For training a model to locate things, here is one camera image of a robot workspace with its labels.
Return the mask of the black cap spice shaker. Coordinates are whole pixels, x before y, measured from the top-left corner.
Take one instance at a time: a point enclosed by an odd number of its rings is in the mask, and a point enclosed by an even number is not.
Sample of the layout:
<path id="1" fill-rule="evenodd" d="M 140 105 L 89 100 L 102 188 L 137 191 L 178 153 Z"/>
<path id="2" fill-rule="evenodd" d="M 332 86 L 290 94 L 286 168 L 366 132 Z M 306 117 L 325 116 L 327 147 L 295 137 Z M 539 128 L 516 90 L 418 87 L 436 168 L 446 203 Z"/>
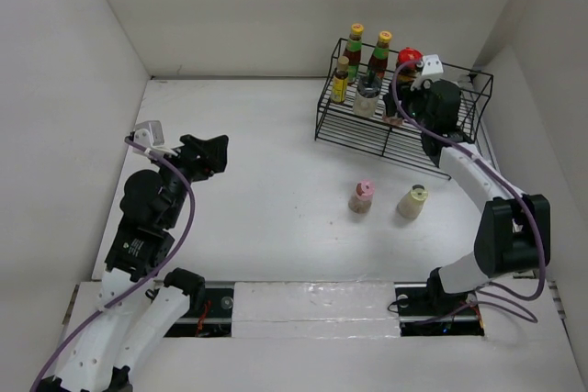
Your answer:
<path id="1" fill-rule="evenodd" d="M 363 118 L 374 116 L 379 101 L 381 81 L 375 73 L 367 73 L 356 81 L 353 112 Z"/>

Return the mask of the red lid dark sauce jar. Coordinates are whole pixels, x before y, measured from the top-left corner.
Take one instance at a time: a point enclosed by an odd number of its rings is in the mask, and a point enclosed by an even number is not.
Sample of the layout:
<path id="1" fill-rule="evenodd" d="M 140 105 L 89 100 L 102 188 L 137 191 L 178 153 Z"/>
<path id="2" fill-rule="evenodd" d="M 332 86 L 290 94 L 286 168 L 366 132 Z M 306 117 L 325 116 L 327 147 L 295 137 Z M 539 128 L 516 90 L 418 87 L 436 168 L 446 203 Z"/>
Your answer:
<path id="1" fill-rule="evenodd" d="M 396 60 L 396 68 L 399 68 L 402 64 L 409 62 L 409 61 L 420 61 L 423 57 L 423 54 L 413 48 L 406 47 L 402 49 L 397 56 Z M 401 86 L 402 84 L 411 84 L 414 79 L 419 74 L 418 63 L 413 63 L 410 65 L 405 66 L 402 70 L 399 71 L 397 75 L 397 86 Z"/>

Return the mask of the green label sauce bottle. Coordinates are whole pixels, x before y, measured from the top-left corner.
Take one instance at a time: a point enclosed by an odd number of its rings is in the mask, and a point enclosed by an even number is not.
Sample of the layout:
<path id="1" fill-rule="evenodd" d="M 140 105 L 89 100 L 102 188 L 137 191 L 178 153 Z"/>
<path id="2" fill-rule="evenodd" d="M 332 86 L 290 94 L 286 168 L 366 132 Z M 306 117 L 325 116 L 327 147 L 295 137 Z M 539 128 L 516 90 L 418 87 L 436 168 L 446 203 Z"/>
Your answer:
<path id="1" fill-rule="evenodd" d="M 367 74 L 373 74 L 380 80 L 384 78 L 388 67 L 391 40 L 392 33 L 390 31 L 380 31 L 377 44 L 367 64 Z"/>
<path id="2" fill-rule="evenodd" d="M 348 77 L 349 85 L 356 81 L 359 64 L 361 62 L 362 36 L 364 27 L 360 23 L 354 23 L 350 28 L 350 33 L 345 44 L 343 55 L 348 58 Z"/>

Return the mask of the small yellow label bottle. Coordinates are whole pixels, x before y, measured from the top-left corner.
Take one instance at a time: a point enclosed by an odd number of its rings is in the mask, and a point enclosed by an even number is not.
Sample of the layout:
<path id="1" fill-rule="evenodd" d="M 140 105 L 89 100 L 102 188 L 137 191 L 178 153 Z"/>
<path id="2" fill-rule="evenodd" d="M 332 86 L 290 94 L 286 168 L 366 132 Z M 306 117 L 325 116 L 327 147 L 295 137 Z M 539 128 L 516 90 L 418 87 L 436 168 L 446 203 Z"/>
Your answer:
<path id="1" fill-rule="evenodd" d="M 333 75 L 332 91 L 330 100 L 336 104 L 344 103 L 347 89 L 349 59 L 340 56 Z"/>

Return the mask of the pink cap spice jar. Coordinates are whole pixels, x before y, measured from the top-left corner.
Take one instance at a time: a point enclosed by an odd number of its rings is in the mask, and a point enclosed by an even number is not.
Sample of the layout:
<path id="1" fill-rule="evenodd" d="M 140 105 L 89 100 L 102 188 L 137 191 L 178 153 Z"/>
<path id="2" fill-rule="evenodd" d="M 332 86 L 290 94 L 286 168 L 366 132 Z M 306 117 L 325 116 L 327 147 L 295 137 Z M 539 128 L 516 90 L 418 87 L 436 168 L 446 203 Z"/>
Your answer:
<path id="1" fill-rule="evenodd" d="M 359 215 L 367 214 L 372 206 L 375 185 L 369 180 L 359 181 L 348 201 L 348 207 Z"/>

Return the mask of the white lid glass jar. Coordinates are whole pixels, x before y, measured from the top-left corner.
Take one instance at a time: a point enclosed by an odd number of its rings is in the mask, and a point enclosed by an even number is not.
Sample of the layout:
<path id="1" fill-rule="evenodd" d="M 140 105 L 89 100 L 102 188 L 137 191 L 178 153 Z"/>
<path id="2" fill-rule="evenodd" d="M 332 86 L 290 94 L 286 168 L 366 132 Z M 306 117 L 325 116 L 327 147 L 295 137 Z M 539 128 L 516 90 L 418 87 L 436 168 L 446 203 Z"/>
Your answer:
<path id="1" fill-rule="evenodd" d="M 383 115 L 382 121 L 389 126 L 401 127 L 404 122 L 404 118 L 402 116 L 397 116 L 397 115 L 394 115 L 394 116 Z"/>

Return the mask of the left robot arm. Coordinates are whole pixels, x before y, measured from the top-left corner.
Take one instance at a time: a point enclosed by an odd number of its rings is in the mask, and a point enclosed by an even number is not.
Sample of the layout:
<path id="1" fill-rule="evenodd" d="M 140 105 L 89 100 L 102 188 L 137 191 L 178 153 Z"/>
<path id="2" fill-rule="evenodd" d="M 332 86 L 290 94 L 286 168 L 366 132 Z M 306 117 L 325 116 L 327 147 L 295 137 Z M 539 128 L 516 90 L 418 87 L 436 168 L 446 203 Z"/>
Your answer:
<path id="1" fill-rule="evenodd" d="M 186 134 L 179 147 L 168 149 L 136 129 L 125 141 L 155 167 L 127 179 L 94 312 L 43 365 L 34 391 L 131 391 L 175 322 L 205 307 L 202 276 L 176 268 L 159 288 L 153 279 L 191 230 L 197 208 L 192 185 L 225 171 L 229 138 Z"/>

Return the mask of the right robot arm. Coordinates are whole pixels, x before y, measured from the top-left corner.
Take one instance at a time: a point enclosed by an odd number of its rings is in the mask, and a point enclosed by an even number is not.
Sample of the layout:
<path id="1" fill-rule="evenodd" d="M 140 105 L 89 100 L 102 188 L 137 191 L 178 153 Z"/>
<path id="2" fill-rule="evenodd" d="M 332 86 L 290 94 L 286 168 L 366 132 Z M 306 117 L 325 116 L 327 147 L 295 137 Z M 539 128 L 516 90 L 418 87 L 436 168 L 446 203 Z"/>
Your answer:
<path id="1" fill-rule="evenodd" d="M 481 223 L 472 252 L 434 269 L 414 303 L 430 308 L 431 320 L 439 321 L 479 305 L 477 296 L 492 286 L 505 294 L 492 295 L 488 306 L 534 322 L 536 316 L 522 304 L 538 299 L 545 288 L 549 202 L 512 186 L 461 130 L 440 131 L 434 119 L 406 111 L 406 98 L 422 94 L 413 84 L 391 81 L 386 104 L 420 130 L 424 152 L 466 192 L 481 212 Z"/>

